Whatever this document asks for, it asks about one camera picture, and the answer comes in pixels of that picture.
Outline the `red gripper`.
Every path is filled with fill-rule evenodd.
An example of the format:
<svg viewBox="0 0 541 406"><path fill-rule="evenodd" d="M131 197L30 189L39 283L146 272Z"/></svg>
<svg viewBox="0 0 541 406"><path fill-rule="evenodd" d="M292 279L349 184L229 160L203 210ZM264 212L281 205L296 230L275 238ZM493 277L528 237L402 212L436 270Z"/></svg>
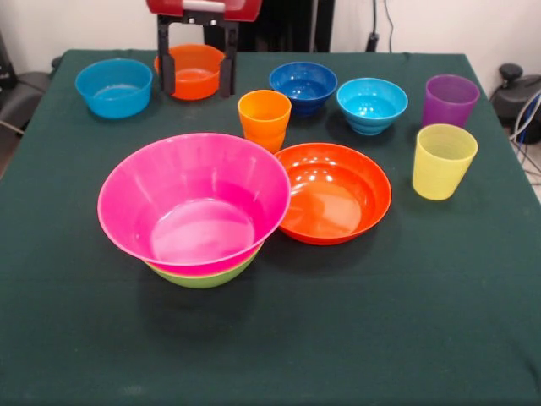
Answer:
<svg viewBox="0 0 541 406"><path fill-rule="evenodd" d="M204 26L204 42L222 50L225 58L220 67L220 96L235 94L238 23L253 22L259 15L261 0L146 0L148 9L157 15L157 56L161 89L169 95L176 90L175 63L169 52L169 27L182 23L187 12L222 14Z"/></svg>

